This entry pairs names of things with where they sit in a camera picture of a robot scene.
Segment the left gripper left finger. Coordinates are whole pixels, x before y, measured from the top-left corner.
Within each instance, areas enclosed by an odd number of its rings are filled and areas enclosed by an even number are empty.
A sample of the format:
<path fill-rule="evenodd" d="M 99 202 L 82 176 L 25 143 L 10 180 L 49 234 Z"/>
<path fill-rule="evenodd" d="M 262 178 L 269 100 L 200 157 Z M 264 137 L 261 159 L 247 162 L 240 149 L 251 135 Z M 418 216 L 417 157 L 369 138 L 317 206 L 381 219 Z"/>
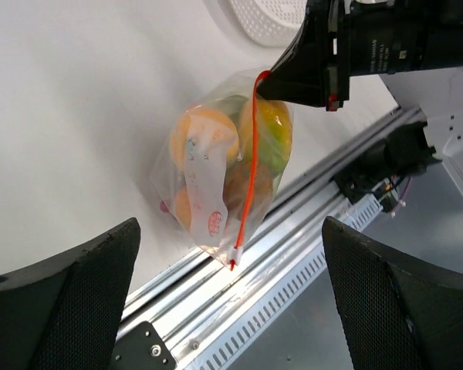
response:
<path fill-rule="evenodd" d="M 130 218 L 0 275 L 0 369 L 106 369 L 140 247 Z"/>

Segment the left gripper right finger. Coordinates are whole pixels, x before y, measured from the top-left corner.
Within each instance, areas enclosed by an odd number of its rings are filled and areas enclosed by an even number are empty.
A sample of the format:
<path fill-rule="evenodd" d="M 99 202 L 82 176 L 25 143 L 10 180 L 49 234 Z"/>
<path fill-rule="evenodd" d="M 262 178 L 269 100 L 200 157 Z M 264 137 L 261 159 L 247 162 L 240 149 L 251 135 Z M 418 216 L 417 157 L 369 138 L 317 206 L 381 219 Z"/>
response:
<path fill-rule="evenodd" d="M 322 237 L 355 369 L 463 369 L 463 274 L 333 217 Z"/>

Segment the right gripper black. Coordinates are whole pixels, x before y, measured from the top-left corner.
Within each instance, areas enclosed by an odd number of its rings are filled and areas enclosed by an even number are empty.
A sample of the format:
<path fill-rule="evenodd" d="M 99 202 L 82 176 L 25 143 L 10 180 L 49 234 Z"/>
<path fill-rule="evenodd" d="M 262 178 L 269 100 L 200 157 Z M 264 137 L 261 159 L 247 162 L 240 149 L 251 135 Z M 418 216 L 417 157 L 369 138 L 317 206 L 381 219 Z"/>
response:
<path fill-rule="evenodd" d="M 463 1 L 308 1 L 257 93 L 336 111 L 349 99 L 352 76 L 456 67 L 463 67 Z"/>

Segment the mango yellow green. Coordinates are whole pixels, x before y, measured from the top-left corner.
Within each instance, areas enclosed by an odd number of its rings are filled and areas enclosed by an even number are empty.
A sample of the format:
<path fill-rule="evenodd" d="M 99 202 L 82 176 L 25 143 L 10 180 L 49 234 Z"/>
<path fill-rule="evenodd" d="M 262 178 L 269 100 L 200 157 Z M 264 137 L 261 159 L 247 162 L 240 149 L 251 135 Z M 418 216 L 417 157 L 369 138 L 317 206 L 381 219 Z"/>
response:
<path fill-rule="evenodd" d="M 257 100 L 259 162 L 276 176 L 289 162 L 292 149 L 292 119 L 287 105 L 278 100 Z M 252 159 L 252 101 L 242 108 L 238 134 L 244 160 Z"/>

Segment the clear zip bag orange zipper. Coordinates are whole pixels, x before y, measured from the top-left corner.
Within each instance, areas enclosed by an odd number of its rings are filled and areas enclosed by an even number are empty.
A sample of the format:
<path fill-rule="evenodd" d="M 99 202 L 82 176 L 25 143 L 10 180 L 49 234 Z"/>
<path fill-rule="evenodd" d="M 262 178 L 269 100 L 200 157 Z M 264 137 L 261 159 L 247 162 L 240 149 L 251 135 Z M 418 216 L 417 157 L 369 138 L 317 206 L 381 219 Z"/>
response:
<path fill-rule="evenodd" d="M 263 98 L 257 93 L 257 87 L 269 73 L 269 70 L 236 73 L 188 106 L 174 121 L 150 175 L 161 200 L 172 200 L 184 186 L 196 187 L 201 210 L 192 211 L 190 232 L 181 228 L 197 247 L 229 270 L 239 265 L 244 246 L 265 219 L 285 171 L 274 176 L 259 162 L 256 112 L 257 100 Z M 186 162 L 184 171 L 176 167 L 170 155 L 169 139 L 183 113 L 198 106 L 217 109 L 231 119 L 238 131 L 242 108 L 249 99 L 252 101 L 251 160 L 242 158 L 239 140 L 238 160 L 231 166 L 226 165 L 225 150 L 212 149 L 210 160 L 199 153 L 196 159 Z"/>

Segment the yellow orange fruit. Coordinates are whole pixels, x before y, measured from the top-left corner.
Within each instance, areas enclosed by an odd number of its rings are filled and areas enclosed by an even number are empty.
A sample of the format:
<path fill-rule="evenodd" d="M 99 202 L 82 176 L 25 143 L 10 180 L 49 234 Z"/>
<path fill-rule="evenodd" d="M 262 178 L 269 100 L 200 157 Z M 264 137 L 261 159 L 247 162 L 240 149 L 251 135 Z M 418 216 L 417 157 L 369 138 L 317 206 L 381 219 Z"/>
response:
<path fill-rule="evenodd" d="M 199 153 L 210 160 L 212 149 L 226 151 L 228 167 L 238 160 L 238 131 L 232 120 L 222 111 L 206 106 L 183 113 L 169 139 L 169 151 L 176 167 L 184 171 L 186 162 L 196 159 Z"/>

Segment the peach orange red fruit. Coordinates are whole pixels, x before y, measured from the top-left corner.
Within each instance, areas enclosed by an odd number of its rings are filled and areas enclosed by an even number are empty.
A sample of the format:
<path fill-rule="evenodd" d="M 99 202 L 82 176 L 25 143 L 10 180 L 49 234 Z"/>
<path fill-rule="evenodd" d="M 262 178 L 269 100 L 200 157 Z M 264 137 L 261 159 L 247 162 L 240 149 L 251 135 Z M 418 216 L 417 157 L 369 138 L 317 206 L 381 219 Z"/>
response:
<path fill-rule="evenodd" d="M 164 213 L 170 213 L 171 209 L 173 209 L 174 218 L 178 220 L 187 232 L 190 232 L 192 211 L 201 210 L 201 203 L 198 201 L 197 194 L 195 186 L 184 186 L 174 195 L 172 200 L 162 200 L 160 202 L 160 209 Z"/>

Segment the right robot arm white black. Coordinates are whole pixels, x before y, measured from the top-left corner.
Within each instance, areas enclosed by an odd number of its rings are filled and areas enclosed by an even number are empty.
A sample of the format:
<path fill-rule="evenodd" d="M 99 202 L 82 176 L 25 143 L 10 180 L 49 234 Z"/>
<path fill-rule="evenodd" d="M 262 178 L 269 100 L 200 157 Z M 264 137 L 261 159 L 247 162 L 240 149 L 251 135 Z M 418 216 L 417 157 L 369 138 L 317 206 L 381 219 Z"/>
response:
<path fill-rule="evenodd" d="M 463 1 L 309 1 L 300 29 L 258 94 L 340 109 L 350 79 L 385 77 L 398 104 L 421 120 L 356 155 L 334 181 L 352 202 L 367 194 L 392 211 L 395 185 L 443 163 L 463 196 Z"/>

